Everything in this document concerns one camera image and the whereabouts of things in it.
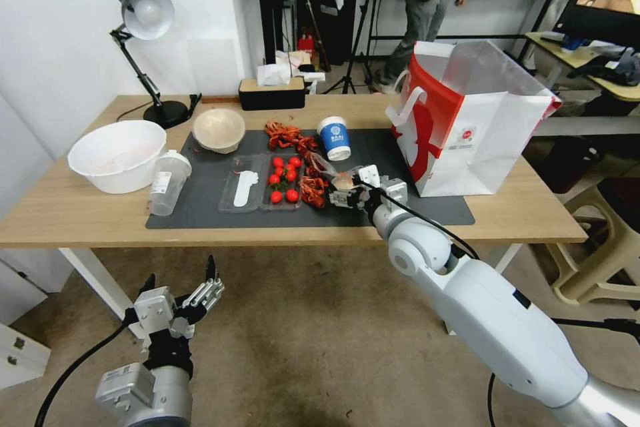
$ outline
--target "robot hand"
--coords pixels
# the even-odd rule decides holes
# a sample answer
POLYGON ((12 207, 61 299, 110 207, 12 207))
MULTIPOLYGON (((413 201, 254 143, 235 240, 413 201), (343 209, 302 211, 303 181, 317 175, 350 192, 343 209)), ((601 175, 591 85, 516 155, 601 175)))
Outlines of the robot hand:
POLYGON ((191 420, 193 363, 189 340, 195 323, 220 300, 225 289, 218 278, 213 257, 207 260, 206 280, 195 291, 174 300, 168 287, 145 284, 133 304, 149 340, 143 351, 149 353, 144 364, 120 367, 102 376, 95 395, 128 427, 187 427, 191 420))

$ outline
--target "white plastic bowl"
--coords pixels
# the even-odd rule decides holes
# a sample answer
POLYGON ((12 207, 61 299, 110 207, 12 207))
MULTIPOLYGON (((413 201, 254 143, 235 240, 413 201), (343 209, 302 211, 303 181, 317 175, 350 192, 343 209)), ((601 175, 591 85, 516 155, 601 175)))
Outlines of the white plastic bowl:
POLYGON ((146 120, 100 127, 78 140, 67 155, 69 168, 106 193, 127 193, 151 184, 167 132, 146 120))
POLYGON ((193 122, 193 137, 203 148, 217 153, 235 151, 244 136, 245 121, 233 110, 207 110, 193 122))

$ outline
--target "paper cup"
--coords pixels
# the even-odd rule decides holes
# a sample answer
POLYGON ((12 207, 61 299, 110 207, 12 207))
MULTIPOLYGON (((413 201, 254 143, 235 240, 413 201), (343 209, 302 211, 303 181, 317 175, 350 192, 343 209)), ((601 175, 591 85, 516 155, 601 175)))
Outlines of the paper cup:
POLYGON ((331 161, 346 160, 351 155, 347 125, 342 117, 327 117, 318 124, 318 135, 331 161))

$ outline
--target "red and white bag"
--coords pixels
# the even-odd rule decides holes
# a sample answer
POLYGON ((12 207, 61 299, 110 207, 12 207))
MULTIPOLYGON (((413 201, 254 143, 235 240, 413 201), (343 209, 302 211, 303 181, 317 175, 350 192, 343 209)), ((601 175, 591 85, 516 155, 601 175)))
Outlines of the red and white bag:
POLYGON ((560 100, 490 42, 416 42, 393 134, 421 197, 496 193, 560 100))

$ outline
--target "plastic stool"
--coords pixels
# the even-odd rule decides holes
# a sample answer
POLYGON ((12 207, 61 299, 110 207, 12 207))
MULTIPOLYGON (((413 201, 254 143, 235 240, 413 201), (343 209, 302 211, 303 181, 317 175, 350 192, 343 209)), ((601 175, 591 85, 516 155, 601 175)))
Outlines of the plastic stool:
MULTIPOLYGON (((640 287, 611 284, 622 269, 640 266, 640 178, 609 178, 569 200, 573 214, 591 205, 604 216, 609 228, 605 243, 577 265, 564 244, 547 244, 560 275, 551 286, 568 304, 584 304, 595 298, 640 300, 640 287)), ((575 216, 578 222, 588 218, 575 216)))

